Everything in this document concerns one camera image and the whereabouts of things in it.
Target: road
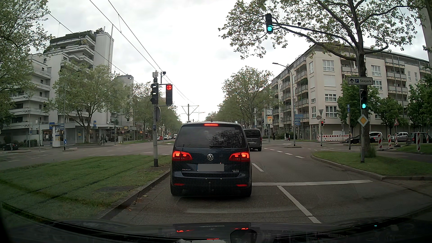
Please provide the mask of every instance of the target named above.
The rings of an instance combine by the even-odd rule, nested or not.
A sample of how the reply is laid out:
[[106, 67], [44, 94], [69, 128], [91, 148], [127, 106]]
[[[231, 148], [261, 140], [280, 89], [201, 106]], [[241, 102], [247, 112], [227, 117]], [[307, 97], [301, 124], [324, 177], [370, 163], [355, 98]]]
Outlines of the road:
[[400, 216], [432, 205], [430, 196], [310, 158], [312, 152], [347, 150], [345, 146], [299, 145], [302, 148], [266, 144], [261, 152], [251, 152], [254, 167], [250, 198], [173, 197], [167, 178], [141, 202], [112, 220], [145, 225], [227, 221], [333, 223]]

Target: white apartment building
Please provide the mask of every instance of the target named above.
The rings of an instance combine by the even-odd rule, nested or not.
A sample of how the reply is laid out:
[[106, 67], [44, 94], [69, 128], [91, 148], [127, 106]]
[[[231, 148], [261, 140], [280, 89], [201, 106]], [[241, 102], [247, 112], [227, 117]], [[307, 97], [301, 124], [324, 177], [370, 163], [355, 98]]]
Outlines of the white apartment building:
[[[424, 75], [431, 74], [429, 61], [395, 52], [366, 55], [365, 61], [366, 74], [373, 78], [379, 96], [389, 96], [404, 107], [408, 105], [409, 85], [415, 86]], [[316, 117], [320, 109], [323, 109], [322, 117], [325, 119], [323, 134], [348, 134], [348, 125], [342, 124], [337, 114], [337, 99], [342, 95], [342, 81], [358, 75], [355, 63], [324, 54], [321, 47], [314, 45], [288, 67], [292, 75], [285, 69], [271, 82], [271, 88], [283, 104], [273, 111], [271, 131], [280, 134], [292, 131], [294, 107], [291, 104], [295, 103], [296, 114], [303, 114], [301, 125], [296, 130], [301, 139], [317, 138], [321, 126]], [[372, 113], [369, 118], [370, 131], [388, 133], [377, 114]], [[354, 128], [354, 135], [359, 134], [359, 128], [360, 125]], [[398, 131], [410, 131], [410, 128], [399, 126]]]
[[[29, 139], [40, 139], [41, 144], [49, 146], [52, 144], [52, 126], [59, 125], [63, 136], [66, 127], [67, 143], [74, 144], [84, 142], [86, 131], [72, 117], [66, 116], [63, 120], [61, 111], [51, 111], [48, 114], [42, 111], [44, 102], [54, 98], [55, 90], [52, 85], [58, 80], [58, 72], [65, 62], [74, 60], [78, 63], [87, 63], [91, 67], [98, 65], [109, 65], [112, 63], [112, 50], [114, 39], [104, 31], [85, 31], [68, 34], [63, 37], [54, 38], [43, 53], [31, 54], [29, 59], [33, 62], [32, 82], [36, 89], [29, 94], [24, 92], [15, 93], [12, 99], [15, 109], [11, 113], [15, 115], [8, 126], [4, 126], [0, 134], [0, 140], [9, 135], [12, 141], [24, 141]], [[133, 84], [131, 75], [120, 76], [125, 83]], [[90, 131], [91, 141], [97, 141], [100, 135], [114, 134], [114, 117], [118, 114], [96, 112], [92, 121]], [[120, 126], [123, 125], [124, 117], [119, 117]]]

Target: brake light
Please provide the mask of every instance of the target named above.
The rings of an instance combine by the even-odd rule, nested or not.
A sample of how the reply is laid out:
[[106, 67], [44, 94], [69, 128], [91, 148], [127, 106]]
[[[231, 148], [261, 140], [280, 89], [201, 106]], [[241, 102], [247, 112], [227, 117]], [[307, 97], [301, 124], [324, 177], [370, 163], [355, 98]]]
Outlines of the brake light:
[[229, 157], [230, 161], [243, 161], [243, 162], [249, 162], [249, 152], [240, 152], [240, 153], [233, 153]]
[[173, 151], [172, 152], [172, 161], [188, 161], [192, 160], [192, 156], [188, 152], [181, 151]]

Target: overcast sky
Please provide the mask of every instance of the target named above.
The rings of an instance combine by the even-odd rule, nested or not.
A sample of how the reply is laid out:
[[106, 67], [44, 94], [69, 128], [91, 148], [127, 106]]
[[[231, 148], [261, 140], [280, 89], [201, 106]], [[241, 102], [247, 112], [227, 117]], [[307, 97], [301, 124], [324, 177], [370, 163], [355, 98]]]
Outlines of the overcast sky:
[[[133, 45], [157, 67], [134, 38], [108, 0], [92, 0], [94, 4], [121, 29]], [[272, 62], [287, 64], [293, 62], [309, 47], [304, 38], [288, 35], [290, 44], [286, 49], [271, 48], [265, 43], [267, 54], [264, 58], [249, 57], [241, 60], [229, 40], [222, 40], [218, 27], [225, 23], [225, 17], [234, 6], [235, 0], [110, 0], [128, 26], [141, 41], [157, 64], [167, 72], [175, 85], [173, 100], [178, 113], [185, 113], [181, 106], [199, 105], [202, 114], [194, 113], [190, 119], [204, 120], [207, 113], [217, 111], [223, 100], [222, 83], [232, 73], [244, 66], [269, 70], [277, 75], [283, 69]], [[96, 30], [105, 26], [111, 32], [111, 23], [96, 9], [90, 0], [50, 0], [51, 14], [72, 32]], [[54, 36], [70, 33], [51, 16], [44, 23], [45, 30]], [[425, 40], [420, 27], [412, 46], [400, 52], [427, 60], [422, 46]], [[138, 83], [152, 81], [155, 69], [134, 49], [114, 28], [113, 65], [134, 77]], [[187, 116], [181, 114], [185, 122]]]

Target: car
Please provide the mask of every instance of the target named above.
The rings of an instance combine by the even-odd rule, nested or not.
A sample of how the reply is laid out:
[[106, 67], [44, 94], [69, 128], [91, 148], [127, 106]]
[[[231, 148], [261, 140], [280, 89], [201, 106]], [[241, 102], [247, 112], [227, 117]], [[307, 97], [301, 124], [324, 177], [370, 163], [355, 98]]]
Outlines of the car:
[[263, 137], [259, 129], [244, 129], [246, 134], [246, 140], [248, 141], [250, 149], [262, 150]]
[[3, 151], [5, 150], [18, 150], [18, 145], [14, 143], [3, 145]]
[[252, 193], [252, 164], [240, 124], [194, 122], [181, 126], [172, 150], [173, 196]]
[[[420, 132], [420, 143], [425, 144], [427, 142], [427, 137], [429, 137], [429, 143], [432, 143], [432, 137], [425, 133], [425, 132]], [[416, 144], [417, 143], [417, 133], [416, 132], [412, 132], [408, 135], [407, 138], [407, 144]]]
[[381, 139], [383, 139], [382, 133], [380, 131], [370, 131], [369, 137], [371, 139], [371, 143], [378, 143], [378, 135], [381, 134]]
[[[375, 142], [375, 139], [373, 137], [369, 137], [369, 139], [371, 143]], [[358, 143], [360, 143], [360, 135], [351, 138], [351, 144], [358, 144]]]
[[[391, 141], [394, 142], [394, 135], [390, 137]], [[398, 142], [405, 142], [408, 139], [408, 133], [405, 131], [401, 131], [397, 133], [397, 141]]]

